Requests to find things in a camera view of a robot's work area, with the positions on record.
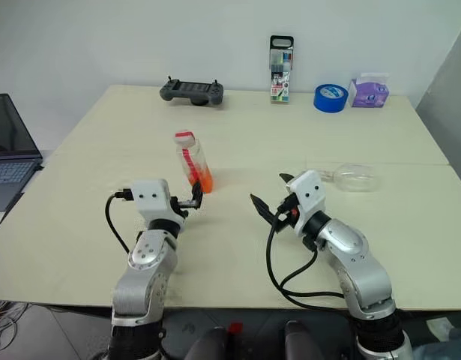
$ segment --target game controller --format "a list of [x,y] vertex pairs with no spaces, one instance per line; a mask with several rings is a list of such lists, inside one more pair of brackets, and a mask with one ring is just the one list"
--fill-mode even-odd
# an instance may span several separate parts
[[203,82],[185,82],[179,79],[172,79],[160,90],[160,96],[165,101],[173,98],[189,98],[193,105],[198,107],[210,104],[218,105],[223,99],[223,86],[216,80],[212,84]]

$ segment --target bottle cap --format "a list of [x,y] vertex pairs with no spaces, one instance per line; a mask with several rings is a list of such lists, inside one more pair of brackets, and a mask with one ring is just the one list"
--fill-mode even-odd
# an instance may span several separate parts
[[189,130],[177,131],[173,140],[182,148],[189,148],[195,145],[195,136],[193,135],[193,132]]

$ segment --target clear plastic bottle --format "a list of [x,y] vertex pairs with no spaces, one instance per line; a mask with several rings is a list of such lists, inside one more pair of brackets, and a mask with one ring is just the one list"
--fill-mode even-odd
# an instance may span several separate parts
[[202,191],[206,194],[210,193],[214,180],[199,140],[195,138],[192,131],[182,130],[175,133],[174,141],[178,146],[177,156],[180,158],[190,185],[194,186],[197,181],[200,181]]
[[375,170],[368,165],[345,163],[335,171],[319,170],[324,182],[333,182],[342,191],[367,192],[379,187]]

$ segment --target label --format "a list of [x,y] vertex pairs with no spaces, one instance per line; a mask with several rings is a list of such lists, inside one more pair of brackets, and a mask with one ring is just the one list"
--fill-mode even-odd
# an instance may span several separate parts
[[338,99],[343,96],[343,91],[335,86],[325,86],[320,89],[320,94],[330,99]]
[[290,72],[272,73],[270,93],[272,101],[289,101],[289,77]]

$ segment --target purple tissue box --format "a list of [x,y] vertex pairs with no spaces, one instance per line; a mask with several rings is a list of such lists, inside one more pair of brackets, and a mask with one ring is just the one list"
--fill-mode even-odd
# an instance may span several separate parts
[[383,107],[390,92],[385,84],[364,82],[357,85],[353,79],[349,86],[349,104],[353,107]]

